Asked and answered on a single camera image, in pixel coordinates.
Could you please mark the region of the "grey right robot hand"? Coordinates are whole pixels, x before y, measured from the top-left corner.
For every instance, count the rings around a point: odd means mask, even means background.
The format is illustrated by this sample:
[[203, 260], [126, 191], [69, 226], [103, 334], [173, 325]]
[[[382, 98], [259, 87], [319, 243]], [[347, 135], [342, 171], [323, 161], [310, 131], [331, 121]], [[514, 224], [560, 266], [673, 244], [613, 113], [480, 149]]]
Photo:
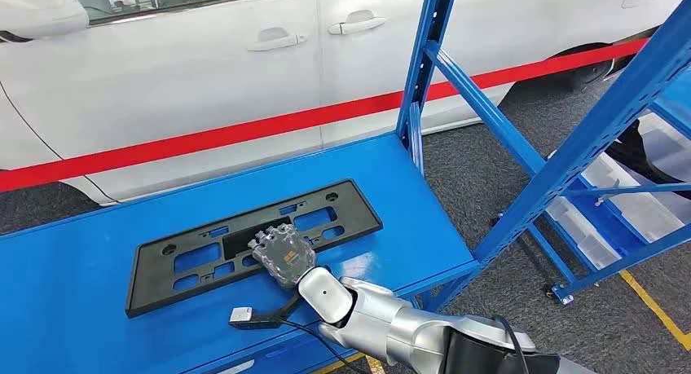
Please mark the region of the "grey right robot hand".
[[285, 289], [295, 288], [316, 266], [316, 253], [311, 243], [290, 223], [259, 231], [248, 242], [248, 247], [252, 257]]

